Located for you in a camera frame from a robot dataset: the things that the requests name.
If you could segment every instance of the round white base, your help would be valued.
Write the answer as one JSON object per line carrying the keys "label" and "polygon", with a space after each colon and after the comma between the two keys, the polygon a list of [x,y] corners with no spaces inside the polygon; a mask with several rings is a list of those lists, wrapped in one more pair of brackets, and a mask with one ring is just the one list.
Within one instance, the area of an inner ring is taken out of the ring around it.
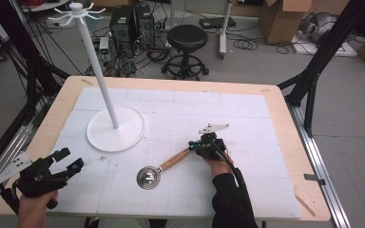
{"label": "round white base", "polygon": [[87,126],[87,138],[96,148],[106,152],[120,152],[136,144],[144,135],[144,117],[129,107],[115,107],[120,127],[115,129],[108,110],[99,111]]}

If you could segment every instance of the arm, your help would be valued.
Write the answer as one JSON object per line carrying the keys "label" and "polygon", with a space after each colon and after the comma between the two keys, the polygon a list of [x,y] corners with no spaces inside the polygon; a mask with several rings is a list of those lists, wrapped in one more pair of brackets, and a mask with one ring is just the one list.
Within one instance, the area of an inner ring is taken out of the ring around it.
{"label": "arm", "polygon": [[216,195],[212,199],[215,216],[213,228],[257,228],[251,201],[246,199],[245,190],[238,188],[232,170],[224,161],[204,159],[211,167]]}
{"label": "arm", "polygon": [[40,228],[47,215],[47,203],[56,200],[58,191],[47,193],[39,198],[20,198],[17,228]]}

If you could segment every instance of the ladle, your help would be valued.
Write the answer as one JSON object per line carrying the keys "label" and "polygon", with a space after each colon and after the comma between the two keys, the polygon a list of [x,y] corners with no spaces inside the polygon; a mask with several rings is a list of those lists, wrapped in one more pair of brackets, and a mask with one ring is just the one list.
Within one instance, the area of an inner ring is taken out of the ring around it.
{"label": "ladle", "polygon": [[152,189],[156,187],[156,185],[160,181],[160,173],[165,170],[171,168],[174,164],[181,161],[185,156],[189,153],[189,149],[186,148],[183,151],[180,151],[178,154],[174,155],[169,160],[165,161],[159,168],[153,166],[146,166],[142,168],[138,176],[136,177],[136,182],[143,189]]}

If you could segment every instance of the hand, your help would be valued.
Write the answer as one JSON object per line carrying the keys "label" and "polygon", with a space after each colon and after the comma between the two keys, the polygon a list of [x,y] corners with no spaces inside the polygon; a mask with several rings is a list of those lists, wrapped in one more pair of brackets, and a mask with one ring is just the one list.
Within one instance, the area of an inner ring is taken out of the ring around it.
{"label": "hand", "polygon": [[[232,162],[232,164],[234,164],[233,160],[230,158],[229,155],[227,155],[226,153],[224,153],[224,156],[230,161]],[[203,158],[203,160],[209,164],[210,166],[210,170],[212,173],[212,177],[216,177],[219,174],[223,174],[223,173],[231,173],[233,174],[232,169],[230,168],[230,166],[226,163],[226,161],[223,160],[208,160],[206,158]]]}
{"label": "hand", "polygon": [[57,200],[58,191],[52,191],[39,198],[20,198],[19,220],[17,228],[40,228],[47,215],[49,200]]}

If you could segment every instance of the hook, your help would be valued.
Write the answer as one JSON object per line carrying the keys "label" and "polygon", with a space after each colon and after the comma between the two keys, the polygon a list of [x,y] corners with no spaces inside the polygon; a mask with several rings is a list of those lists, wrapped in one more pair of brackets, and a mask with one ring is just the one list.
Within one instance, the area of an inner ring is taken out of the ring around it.
{"label": "hook", "polygon": [[54,8],[54,10],[57,11],[57,12],[59,12],[59,13],[67,13],[67,11],[66,12],[60,11],[59,9],[56,9],[56,8]]}
{"label": "hook", "polygon": [[83,21],[83,18],[79,17],[79,19],[81,20],[82,25],[85,25],[85,22]]}
{"label": "hook", "polygon": [[91,3],[90,6],[88,8],[86,8],[85,10],[91,10],[93,8],[94,3]]}
{"label": "hook", "polygon": [[69,25],[69,23],[70,23],[72,20],[73,20],[73,17],[69,17],[69,20],[67,20],[67,22],[66,22],[66,23],[64,23],[64,24],[62,24],[62,25],[60,25],[60,26],[67,26],[67,25]]}
{"label": "hook", "polygon": [[55,21],[57,21],[57,20],[61,20],[61,19],[65,18],[65,17],[68,17],[68,15],[64,15],[64,16],[62,16],[62,17],[58,17],[58,18],[55,18],[55,17],[49,17],[48,19],[49,19],[49,20],[55,20]]}
{"label": "hook", "polygon": [[92,18],[92,19],[94,19],[94,20],[100,20],[100,19],[103,19],[103,17],[94,17],[94,16],[92,16],[92,15],[86,15],[86,16],[88,16],[88,17],[90,17],[90,18]]}
{"label": "hook", "polygon": [[100,10],[100,11],[89,11],[88,13],[101,13],[104,12],[106,10],[106,8]]}

